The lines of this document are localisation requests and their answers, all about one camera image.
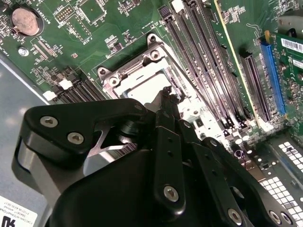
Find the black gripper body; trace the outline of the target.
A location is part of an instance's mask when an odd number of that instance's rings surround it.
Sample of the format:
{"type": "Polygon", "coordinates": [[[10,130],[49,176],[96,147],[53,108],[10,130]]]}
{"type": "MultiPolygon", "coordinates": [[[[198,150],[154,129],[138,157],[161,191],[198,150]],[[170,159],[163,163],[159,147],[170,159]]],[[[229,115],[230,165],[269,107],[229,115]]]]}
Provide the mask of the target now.
{"type": "Polygon", "coordinates": [[[70,186],[49,218],[51,227],[225,227],[210,193],[181,155],[136,151],[70,186]],[[169,173],[185,184],[185,210],[165,210],[154,193],[154,174],[169,173]]]}

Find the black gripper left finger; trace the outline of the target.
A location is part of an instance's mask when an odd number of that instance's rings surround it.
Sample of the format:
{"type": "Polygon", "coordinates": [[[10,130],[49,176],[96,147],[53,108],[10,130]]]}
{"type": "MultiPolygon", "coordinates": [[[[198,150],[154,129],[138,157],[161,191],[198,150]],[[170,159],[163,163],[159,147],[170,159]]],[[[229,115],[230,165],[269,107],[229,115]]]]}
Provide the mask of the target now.
{"type": "MultiPolygon", "coordinates": [[[[52,207],[74,183],[136,151],[181,155],[170,88],[160,91],[155,112],[130,98],[38,106],[22,122],[22,166],[52,207]]],[[[169,173],[154,174],[154,193],[165,210],[185,210],[185,184],[169,173]]]]}

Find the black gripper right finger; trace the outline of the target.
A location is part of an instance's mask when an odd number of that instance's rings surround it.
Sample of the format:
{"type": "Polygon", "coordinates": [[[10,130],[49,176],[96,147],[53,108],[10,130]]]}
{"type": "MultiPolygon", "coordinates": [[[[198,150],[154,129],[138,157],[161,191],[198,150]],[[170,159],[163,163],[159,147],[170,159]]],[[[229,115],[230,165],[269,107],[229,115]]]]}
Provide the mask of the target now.
{"type": "Polygon", "coordinates": [[[294,227],[291,214],[233,158],[217,140],[200,140],[180,117],[172,96],[172,112],[181,134],[185,167],[186,209],[174,227],[294,227]]]}

